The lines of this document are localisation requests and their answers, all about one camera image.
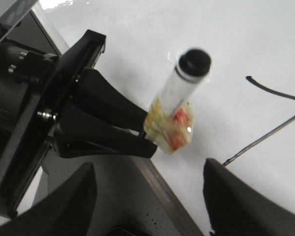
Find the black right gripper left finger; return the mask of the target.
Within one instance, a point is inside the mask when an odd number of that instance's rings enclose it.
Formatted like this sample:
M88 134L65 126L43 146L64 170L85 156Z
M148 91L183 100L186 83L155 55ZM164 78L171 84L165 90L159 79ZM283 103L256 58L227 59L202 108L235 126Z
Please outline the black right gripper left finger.
M87 162L30 210L1 225L0 236L85 236L95 203L95 171Z

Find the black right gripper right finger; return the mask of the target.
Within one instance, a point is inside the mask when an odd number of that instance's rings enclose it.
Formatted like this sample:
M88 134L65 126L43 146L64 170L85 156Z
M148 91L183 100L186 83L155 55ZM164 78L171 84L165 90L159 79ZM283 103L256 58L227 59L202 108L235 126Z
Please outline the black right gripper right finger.
M295 236L295 214L280 207L208 158L203 195L212 236Z

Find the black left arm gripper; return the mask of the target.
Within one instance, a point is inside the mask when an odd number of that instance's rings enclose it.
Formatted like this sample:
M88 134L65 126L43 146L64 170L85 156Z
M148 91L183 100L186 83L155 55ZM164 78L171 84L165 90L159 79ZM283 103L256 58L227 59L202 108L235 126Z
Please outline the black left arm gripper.
M48 146L48 134L82 70L74 101L95 117L65 108L54 131L57 155L155 154L157 146L151 141L113 127L143 130L147 112L99 71L85 68L95 65L105 44L106 36L91 30L61 56L11 39L0 43L0 216L17 215Z

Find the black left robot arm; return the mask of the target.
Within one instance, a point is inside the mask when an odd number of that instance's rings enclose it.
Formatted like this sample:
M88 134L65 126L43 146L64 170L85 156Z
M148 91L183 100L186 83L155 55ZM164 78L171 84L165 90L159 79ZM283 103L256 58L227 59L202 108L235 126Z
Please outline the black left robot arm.
M106 37L88 30L62 56L10 39L0 43L0 236L84 236L96 202L92 163L83 164L32 209L17 207L53 148L62 158L151 158L146 111L94 69Z

